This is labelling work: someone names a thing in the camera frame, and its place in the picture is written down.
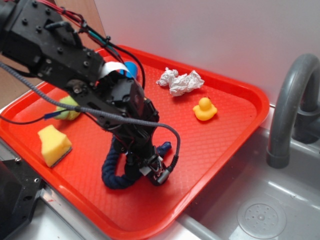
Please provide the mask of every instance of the white tissue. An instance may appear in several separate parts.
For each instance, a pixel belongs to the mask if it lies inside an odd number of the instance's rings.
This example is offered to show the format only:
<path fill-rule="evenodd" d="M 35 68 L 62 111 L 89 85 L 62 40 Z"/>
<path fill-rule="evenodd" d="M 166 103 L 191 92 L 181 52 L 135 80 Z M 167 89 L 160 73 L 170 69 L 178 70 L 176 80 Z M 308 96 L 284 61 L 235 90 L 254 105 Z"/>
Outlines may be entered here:
<path fill-rule="evenodd" d="M 164 87 L 171 83 L 175 77 L 178 76 L 178 71 L 173 69 L 170 70 L 169 68 L 165 68 L 165 72 L 161 75 L 160 80 L 156 81 L 156 84 Z"/>
<path fill-rule="evenodd" d="M 165 68 L 165 72 L 160 79 L 156 81 L 160 86 L 169 85 L 170 94 L 174 97 L 182 96 L 184 93 L 189 93 L 194 89 L 199 89 L 205 83 L 200 75 L 193 70 L 189 75 L 183 74 L 178 76 L 177 70 Z"/>

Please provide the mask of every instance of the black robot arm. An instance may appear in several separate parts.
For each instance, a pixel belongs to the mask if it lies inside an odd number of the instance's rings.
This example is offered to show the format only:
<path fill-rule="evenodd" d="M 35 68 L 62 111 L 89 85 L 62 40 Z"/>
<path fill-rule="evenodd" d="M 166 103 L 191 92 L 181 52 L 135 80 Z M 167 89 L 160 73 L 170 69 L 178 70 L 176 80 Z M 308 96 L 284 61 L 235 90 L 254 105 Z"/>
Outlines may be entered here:
<path fill-rule="evenodd" d="M 158 111 L 137 80 L 117 71 L 102 75 L 104 59 L 83 46 L 78 32 L 62 15 L 76 21 L 79 32 L 90 33 L 96 42 L 106 46 L 111 44 L 110 39 L 97 35 L 81 15 L 67 12 L 68 15 L 65 9 L 58 10 L 45 3 L 45 0 L 0 0 L 1 54 L 27 67 L 37 78 L 66 91 L 83 108 L 157 123 Z M 122 62 L 120 56 L 109 52 Z M 99 113 L 93 116 L 101 128 L 113 133 L 115 147 L 128 153 L 125 172 L 129 178 L 149 168 L 147 176 L 154 185 L 166 181 L 178 156 L 167 169 L 152 144 L 155 125 L 125 123 Z"/>

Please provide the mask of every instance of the yellow rubber duck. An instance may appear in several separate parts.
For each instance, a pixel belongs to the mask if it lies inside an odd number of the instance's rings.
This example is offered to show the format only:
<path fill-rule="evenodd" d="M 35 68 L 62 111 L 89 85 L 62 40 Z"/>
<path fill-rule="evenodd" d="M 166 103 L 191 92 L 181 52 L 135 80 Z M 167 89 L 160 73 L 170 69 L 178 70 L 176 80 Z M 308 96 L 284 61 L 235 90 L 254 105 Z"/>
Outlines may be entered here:
<path fill-rule="evenodd" d="M 207 121 L 218 112 L 218 109 L 211 103 L 210 98 L 203 97 L 199 105 L 193 107 L 193 111 L 197 119 Z"/>

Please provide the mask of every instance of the white wall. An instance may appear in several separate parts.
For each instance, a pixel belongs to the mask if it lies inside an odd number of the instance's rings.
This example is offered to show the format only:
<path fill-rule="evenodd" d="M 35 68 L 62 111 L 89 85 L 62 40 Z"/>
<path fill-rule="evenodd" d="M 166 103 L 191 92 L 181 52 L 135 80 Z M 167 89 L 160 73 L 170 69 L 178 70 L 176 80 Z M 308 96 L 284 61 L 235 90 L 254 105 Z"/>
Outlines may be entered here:
<path fill-rule="evenodd" d="M 271 103 L 300 54 L 320 57 L 319 0 L 95 3 L 115 44 L 254 84 Z"/>

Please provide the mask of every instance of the red tray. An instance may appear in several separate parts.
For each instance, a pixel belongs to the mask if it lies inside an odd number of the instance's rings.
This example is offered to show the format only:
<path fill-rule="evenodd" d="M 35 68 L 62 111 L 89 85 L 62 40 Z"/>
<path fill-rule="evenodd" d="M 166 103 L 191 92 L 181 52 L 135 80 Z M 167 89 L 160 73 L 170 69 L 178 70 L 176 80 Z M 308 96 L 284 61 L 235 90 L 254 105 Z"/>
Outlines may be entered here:
<path fill-rule="evenodd" d="M 160 122 L 171 125 L 181 136 L 180 157 L 165 184 L 152 185 L 146 177 L 124 190 L 111 190 L 101 179 L 101 168 L 111 144 L 111 133 L 101 130 L 85 115 L 72 122 L 46 120 L 30 125 L 13 125 L 0 120 L 0 135 L 45 180 L 106 235 L 114 239 L 147 239 L 166 229 L 197 196 L 221 167 L 261 124 L 269 112 L 269 101 L 257 87 L 202 69 L 127 48 L 143 63 L 146 96 L 159 111 Z M 106 53 L 99 51 L 103 57 Z M 173 97 L 156 84 L 165 67 L 179 74 L 196 70 L 205 80 L 202 88 Z M 50 84 L 39 87 L 59 100 L 67 94 Z M 196 119 L 193 107 L 210 97 L 218 113 L 209 121 Z M 30 121 L 55 110 L 37 94 L 27 93 L 2 115 L 13 121 Z M 37 132 L 53 124 L 66 133 L 73 150 L 55 167 L 48 168 L 41 156 Z M 172 143 L 164 162 L 170 164 L 176 139 L 157 128 L 153 143 Z M 123 156 L 117 174 L 123 173 Z"/>

